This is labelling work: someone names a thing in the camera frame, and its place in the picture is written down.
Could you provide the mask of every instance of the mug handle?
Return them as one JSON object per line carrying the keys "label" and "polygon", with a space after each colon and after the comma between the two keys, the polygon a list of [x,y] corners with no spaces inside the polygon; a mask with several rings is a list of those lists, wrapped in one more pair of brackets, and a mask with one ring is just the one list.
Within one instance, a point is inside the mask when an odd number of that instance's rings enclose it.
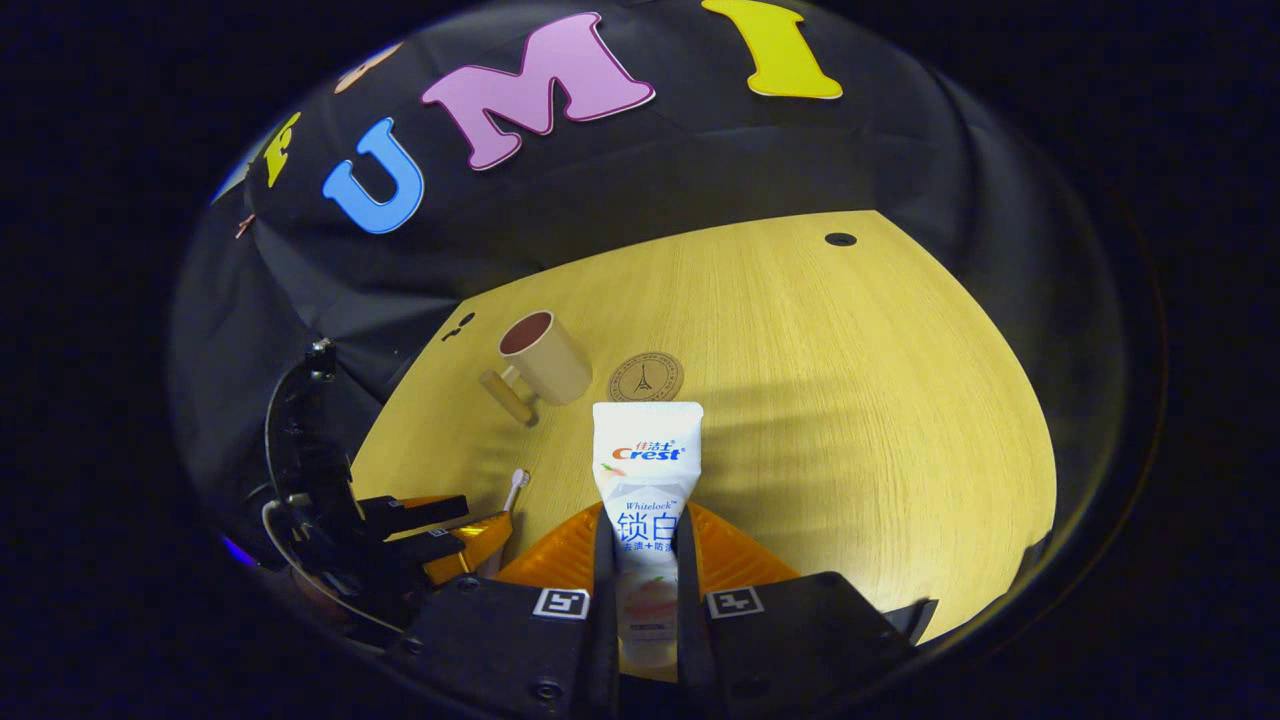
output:
{"label": "mug handle", "polygon": [[493,370],[485,370],[480,374],[480,384],[484,386],[489,395],[502,405],[503,410],[511,413],[511,416],[516,419],[517,423],[527,424],[534,419],[534,409],[530,407],[516,391],[511,389],[511,384],[520,378],[520,370],[515,366],[508,366],[499,375]]}

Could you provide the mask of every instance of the toothpaste tube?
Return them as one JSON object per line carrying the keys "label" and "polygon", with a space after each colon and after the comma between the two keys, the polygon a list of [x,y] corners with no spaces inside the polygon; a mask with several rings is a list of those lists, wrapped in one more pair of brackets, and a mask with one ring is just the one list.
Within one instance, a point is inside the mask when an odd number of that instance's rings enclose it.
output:
{"label": "toothpaste tube", "polygon": [[596,402],[591,470],[613,524],[618,635],[634,665],[676,661],[676,523],[703,471],[703,406]]}

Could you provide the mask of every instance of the yellow letter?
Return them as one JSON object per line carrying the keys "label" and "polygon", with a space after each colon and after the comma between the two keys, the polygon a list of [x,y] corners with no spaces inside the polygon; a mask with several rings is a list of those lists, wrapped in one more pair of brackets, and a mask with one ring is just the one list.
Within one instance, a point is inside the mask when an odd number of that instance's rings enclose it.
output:
{"label": "yellow letter", "polygon": [[266,187],[275,187],[276,176],[284,169],[284,164],[289,161],[288,154],[284,152],[284,149],[289,146],[289,141],[293,140],[293,131],[289,128],[301,117],[302,113],[293,113],[289,122],[284,123],[280,132],[275,133],[275,138],[266,145],[266,151],[262,152],[262,156],[266,158]]}
{"label": "yellow letter", "polygon": [[733,20],[755,60],[746,86],[759,95],[835,100],[840,83],[822,74],[813,50],[796,23],[804,18],[786,8],[753,0],[703,0],[703,8]]}

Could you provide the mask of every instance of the blue letter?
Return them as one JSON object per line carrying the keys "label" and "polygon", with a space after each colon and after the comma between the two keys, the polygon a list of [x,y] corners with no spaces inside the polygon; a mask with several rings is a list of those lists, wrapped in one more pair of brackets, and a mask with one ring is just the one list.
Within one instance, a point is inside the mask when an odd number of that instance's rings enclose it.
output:
{"label": "blue letter", "polygon": [[390,118],[374,123],[356,143],[356,152],[372,155],[378,160],[396,181],[396,195],[387,202],[378,202],[352,177],[351,160],[343,160],[324,181],[324,196],[337,202],[365,232],[392,232],[403,225],[422,202],[422,172],[392,137]]}

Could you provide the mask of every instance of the coaster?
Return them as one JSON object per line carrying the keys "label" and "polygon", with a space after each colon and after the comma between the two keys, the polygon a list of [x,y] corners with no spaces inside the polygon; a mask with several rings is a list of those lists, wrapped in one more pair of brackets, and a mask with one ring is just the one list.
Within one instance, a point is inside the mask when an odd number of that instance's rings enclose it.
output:
{"label": "coaster", "polygon": [[643,352],[618,365],[609,378],[613,402],[671,400],[685,382],[685,369],[666,352]]}

